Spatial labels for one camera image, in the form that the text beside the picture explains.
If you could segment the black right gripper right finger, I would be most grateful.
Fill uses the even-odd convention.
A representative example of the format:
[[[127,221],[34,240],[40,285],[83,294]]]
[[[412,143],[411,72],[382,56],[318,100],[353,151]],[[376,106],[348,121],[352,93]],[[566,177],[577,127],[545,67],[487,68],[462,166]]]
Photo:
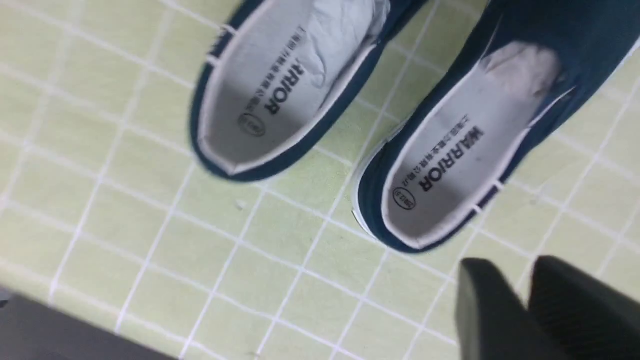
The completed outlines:
[[[528,311],[572,360],[640,357],[639,303],[558,257],[535,261]]]

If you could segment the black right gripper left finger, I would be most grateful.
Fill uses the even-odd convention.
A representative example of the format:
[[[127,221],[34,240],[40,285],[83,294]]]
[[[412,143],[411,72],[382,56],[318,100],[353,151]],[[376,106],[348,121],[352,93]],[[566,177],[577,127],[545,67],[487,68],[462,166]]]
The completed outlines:
[[[458,267],[455,328],[462,360],[567,360],[493,262]]]

